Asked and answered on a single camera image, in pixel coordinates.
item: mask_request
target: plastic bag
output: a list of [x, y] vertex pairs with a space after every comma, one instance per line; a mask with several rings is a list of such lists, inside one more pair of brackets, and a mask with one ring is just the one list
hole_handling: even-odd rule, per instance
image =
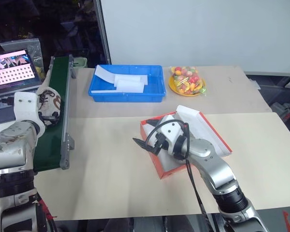
[[28, 53], [32, 59], [32, 62], [37, 70], [37, 73], [41, 80], [45, 79], [43, 57], [41, 51], [41, 45], [39, 39], [25, 39], [9, 41], [5, 43], [0, 43], [0, 46], [6, 52], [13, 52], [16, 50], [27, 49]]
[[171, 67], [173, 83], [177, 93], [181, 95], [198, 95], [205, 93], [205, 81], [200, 78], [194, 66]]

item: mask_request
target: orange box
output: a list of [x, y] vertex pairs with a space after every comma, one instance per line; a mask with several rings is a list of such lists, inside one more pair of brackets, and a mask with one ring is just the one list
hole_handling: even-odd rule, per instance
[[[165, 115], [174, 115], [176, 112], [171, 112], [168, 114], [160, 115], [157, 117], [153, 117], [150, 119], [162, 119]], [[221, 136], [217, 133], [217, 131], [214, 129], [214, 127], [209, 123], [209, 121], [205, 118], [205, 116], [199, 112], [201, 117], [204, 119], [204, 121], [207, 123], [207, 125], [212, 129], [212, 131], [216, 134], [217, 138], [222, 141], [222, 143], [225, 145], [226, 149], [231, 153], [231, 148], [226, 144], [226, 142], [221, 138]], [[141, 136], [142, 139], [145, 141], [147, 138], [147, 134], [145, 132], [144, 126], [147, 124], [147, 120], [141, 121], [140, 129], [141, 129]], [[171, 157], [166, 150], [161, 150], [158, 154], [158, 156], [154, 155], [153, 153], [149, 152], [150, 158], [152, 162], [154, 163], [158, 176], [160, 179], [163, 179], [173, 173], [176, 173], [180, 170], [186, 169], [186, 165], [183, 164], [183, 162], [180, 162], [179, 160], [175, 160], [173, 157]]]

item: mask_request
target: laptop keyboard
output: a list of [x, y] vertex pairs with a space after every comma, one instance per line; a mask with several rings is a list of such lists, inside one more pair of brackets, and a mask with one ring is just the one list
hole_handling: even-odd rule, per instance
[[[28, 92], [35, 93], [36, 92], [36, 89], [35, 90], [28, 91]], [[7, 97], [14, 97], [14, 94], [6, 95], [6, 96], [0, 96], [0, 100], [2, 98], [7, 98]], [[4, 109], [6, 107], [11, 107], [11, 106], [8, 105], [8, 104], [5, 104], [5, 103], [0, 102], [0, 109]]]

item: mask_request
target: yellow plate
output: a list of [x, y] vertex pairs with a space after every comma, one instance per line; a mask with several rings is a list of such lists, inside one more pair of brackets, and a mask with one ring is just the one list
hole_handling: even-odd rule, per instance
[[[205, 83], [204, 79], [202, 79], [202, 81], [203, 81], [203, 87], [206, 87], [206, 83]], [[195, 94], [183, 94], [183, 93], [179, 93], [179, 92], [177, 91], [177, 89], [176, 89], [176, 86], [175, 86], [175, 84], [174, 84], [174, 80], [173, 80], [173, 77], [172, 77], [172, 76], [170, 76], [170, 78], [169, 78], [169, 87], [170, 87], [170, 89], [171, 89], [173, 92], [175, 92], [175, 93], [177, 93], [177, 94], [179, 94], [179, 95], [182, 95], [182, 96], [194, 97], [194, 96], [197, 96], [197, 95], [200, 94], [200, 92], [197, 92], [197, 93], [195, 93]]]

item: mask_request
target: laptop screen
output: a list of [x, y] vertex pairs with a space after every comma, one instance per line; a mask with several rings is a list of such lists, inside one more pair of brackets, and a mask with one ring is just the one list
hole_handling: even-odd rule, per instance
[[0, 55], [0, 94], [40, 84], [27, 50]]

